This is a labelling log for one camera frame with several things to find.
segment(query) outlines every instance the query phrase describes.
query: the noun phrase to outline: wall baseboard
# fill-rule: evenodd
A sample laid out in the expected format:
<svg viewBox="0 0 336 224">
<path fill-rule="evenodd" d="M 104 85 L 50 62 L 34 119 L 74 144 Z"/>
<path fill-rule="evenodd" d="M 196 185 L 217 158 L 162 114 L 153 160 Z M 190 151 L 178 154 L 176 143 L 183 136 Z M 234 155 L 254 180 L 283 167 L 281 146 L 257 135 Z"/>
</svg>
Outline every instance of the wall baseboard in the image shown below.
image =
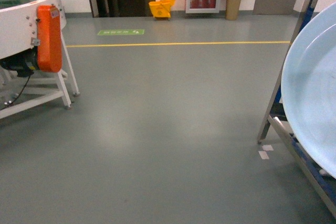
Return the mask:
<svg viewBox="0 0 336 224">
<path fill-rule="evenodd" d="M 92 18 L 92 13 L 65 13 L 66 18 Z"/>
<path fill-rule="evenodd" d="M 171 15 L 184 18 L 222 18 L 225 17 L 225 10 L 220 10 L 219 13 L 185 13 L 184 10 L 173 10 Z M 240 10 L 239 15 L 253 15 L 253 10 Z"/>
<path fill-rule="evenodd" d="M 318 15 L 318 14 L 319 14 L 319 12 L 314 12 L 311 18 L 315 18 L 315 16 Z M 301 15 L 303 16 L 304 12 L 298 12 L 297 10 L 293 10 L 292 15 L 298 18 Z"/>
</svg>

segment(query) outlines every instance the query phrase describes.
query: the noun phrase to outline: green floor sign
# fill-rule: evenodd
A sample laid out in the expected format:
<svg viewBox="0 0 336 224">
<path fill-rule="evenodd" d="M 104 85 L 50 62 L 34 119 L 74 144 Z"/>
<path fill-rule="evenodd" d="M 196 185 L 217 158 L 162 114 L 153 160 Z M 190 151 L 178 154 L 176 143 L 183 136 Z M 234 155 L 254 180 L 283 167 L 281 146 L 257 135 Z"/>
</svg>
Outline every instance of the green floor sign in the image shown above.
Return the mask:
<svg viewBox="0 0 336 224">
<path fill-rule="evenodd" d="M 143 35 L 144 29 L 100 30 L 98 35 Z"/>
</svg>

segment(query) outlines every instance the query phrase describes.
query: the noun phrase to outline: orange motor cover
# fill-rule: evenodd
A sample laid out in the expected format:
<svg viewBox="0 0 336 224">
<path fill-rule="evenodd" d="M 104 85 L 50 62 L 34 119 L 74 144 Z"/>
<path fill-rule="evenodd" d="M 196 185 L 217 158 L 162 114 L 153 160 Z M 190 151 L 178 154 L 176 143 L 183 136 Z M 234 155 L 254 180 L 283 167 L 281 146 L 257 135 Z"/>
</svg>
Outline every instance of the orange motor cover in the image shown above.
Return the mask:
<svg viewBox="0 0 336 224">
<path fill-rule="evenodd" d="M 57 73 L 62 68 L 61 27 L 59 10 L 53 5 L 37 8 L 37 64 L 43 72 Z"/>
</svg>

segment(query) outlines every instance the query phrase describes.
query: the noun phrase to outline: light blue round tray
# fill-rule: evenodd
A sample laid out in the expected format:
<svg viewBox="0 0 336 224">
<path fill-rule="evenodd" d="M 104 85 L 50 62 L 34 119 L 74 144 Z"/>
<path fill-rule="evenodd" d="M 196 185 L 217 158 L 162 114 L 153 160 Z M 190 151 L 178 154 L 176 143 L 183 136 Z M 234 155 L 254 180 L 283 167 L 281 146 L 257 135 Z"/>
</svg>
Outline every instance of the light blue round tray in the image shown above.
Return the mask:
<svg viewBox="0 0 336 224">
<path fill-rule="evenodd" d="M 297 36 L 283 67 L 281 92 L 300 144 L 336 178 L 336 3 Z"/>
</svg>

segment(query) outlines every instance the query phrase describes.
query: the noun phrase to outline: black cable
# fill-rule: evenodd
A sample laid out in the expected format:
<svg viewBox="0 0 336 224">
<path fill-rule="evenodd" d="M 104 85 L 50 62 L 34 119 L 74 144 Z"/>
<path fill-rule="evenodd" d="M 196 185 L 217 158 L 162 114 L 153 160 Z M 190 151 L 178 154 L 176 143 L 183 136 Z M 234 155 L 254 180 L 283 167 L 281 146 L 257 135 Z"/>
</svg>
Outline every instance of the black cable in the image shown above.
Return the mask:
<svg viewBox="0 0 336 224">
<path fill-rule="evenodd" d="M 23 90 L 26 88 L 26 86 L 27 86 L 28 81 L 30 80 L 30 78 L 31 78 L 31 75 L 28 77 L 28 79 L 26 81 L 26 84 L 23 86 L 23 88 L 22 88 L 21 92 L 19 93 L 19 95 L 10 104 L 8 104 L 8 105 L 4 106 L 2 109 L 0 109 L 0 111 L 4 110 L 6 108 L 9 108 L 10 106 L 14 105 L 14 102 L 20 97 L 20 95 L 22 94 Z"/>
</svg>

